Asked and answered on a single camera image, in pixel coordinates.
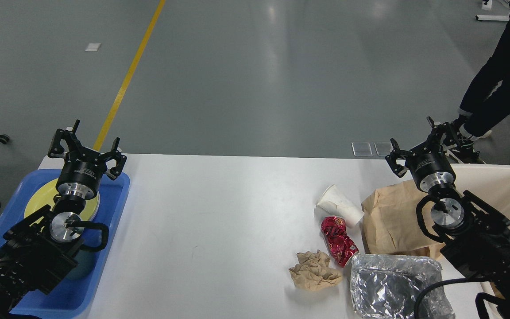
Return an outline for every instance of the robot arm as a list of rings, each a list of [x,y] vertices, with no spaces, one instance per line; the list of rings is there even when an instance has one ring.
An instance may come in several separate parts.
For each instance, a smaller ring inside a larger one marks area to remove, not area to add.
[[[79,213],[87,200],[97,196],[103,174],[111,179],[121,174],[126,156],[117,149],[119,138],[105,154],[83,147],[75,135],[78,125],[76,121],[70,131],[57,129],[50,145],[48,156],[65,162],[56,183],[54,207],[41,207],[4,234],[6,242],[0,248],[0,319],[26,317],[9,313],[26,293],[38,289],[48,295],[77,266],[74,258],[80,250],[99,252],[107,246],[109,228],[85,222]],[[108,170],[106,163],[111,160],[116,165]],[[85,229],[100,230],[101,243],[85,245],[81,237]]]
[[[432,131],[427,140],[410,151],[402,151],[391,139],[393,151],[386,160],[399,177],[409,170],[417,188],[427,193],[416,211],[423,234],[445,243],[442,254],[463,276],[471,281],[493,281],[505,297],[481,293],[476,303],[482,305],[483,299],[496,303],[504,318],[510,319],[510,220],[471,192],[458,193],[456,175],[442,147],[443,139],[457,142],[457,136],[449,123],[435,125],[430,118],[429,122]],[[397,160],[405,160],[405,165]],[[427,230],[422,216],[429,203],[436,234]],[[478,305],[480,317],[485,317],[481,309],[485,311]]]

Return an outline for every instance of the crumpled red foil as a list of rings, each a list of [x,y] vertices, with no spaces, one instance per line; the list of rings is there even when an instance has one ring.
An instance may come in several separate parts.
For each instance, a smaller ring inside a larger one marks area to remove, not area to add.
[[[346,234],[346,221],[338,216],[328,216],[322,220],[322,233],[326,237],[330,255],[345,267],[350,258],[359,252],[354,241]]]

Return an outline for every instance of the yellow plate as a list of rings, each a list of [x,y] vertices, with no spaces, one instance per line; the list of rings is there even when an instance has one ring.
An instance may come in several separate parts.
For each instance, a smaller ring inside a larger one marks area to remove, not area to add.
[[[45,205],[50,205],[54,207],[54,196],[58,194],[56,191],[56,182],[58,178],[55,180],[51,180],[50,182],[44,184],[39,190],[35,192],[35,194],[31,197],[27,206],[25,207],[25,217],[34,213],[36,210]],[[96,215],[97,208],[100,205],[100,193],[97,193],[97,196],[92,198],[91,200],[87,200],[85,202],[84,210],[80,213],[81,220],[91,221],[93,217]]]

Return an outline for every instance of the white paper cup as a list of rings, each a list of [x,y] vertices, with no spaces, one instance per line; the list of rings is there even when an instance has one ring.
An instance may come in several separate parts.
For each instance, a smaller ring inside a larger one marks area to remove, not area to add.
[[[340,190],[332,185],[322,195],[316,204],[329,214],[340,216],[346,221],[346,226],[354,227],[363,218],[363,212],[357,208]]]

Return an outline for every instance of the foil container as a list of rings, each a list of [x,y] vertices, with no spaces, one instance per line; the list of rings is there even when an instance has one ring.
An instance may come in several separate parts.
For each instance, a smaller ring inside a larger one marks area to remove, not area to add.
[[[321,229],[330,255],[340,267],[345,267],[348,260],[359,252],[354,241],[346,234],[346,221],[339,216],[328,216],[322,220]]]
[[[429,257],[356,255],[352,258],[350,290],[354,310],[363,318],[412,319],[417,296],[442,281],[442,266]],[[444,288],[427,294],[421,318],[454,319]]]

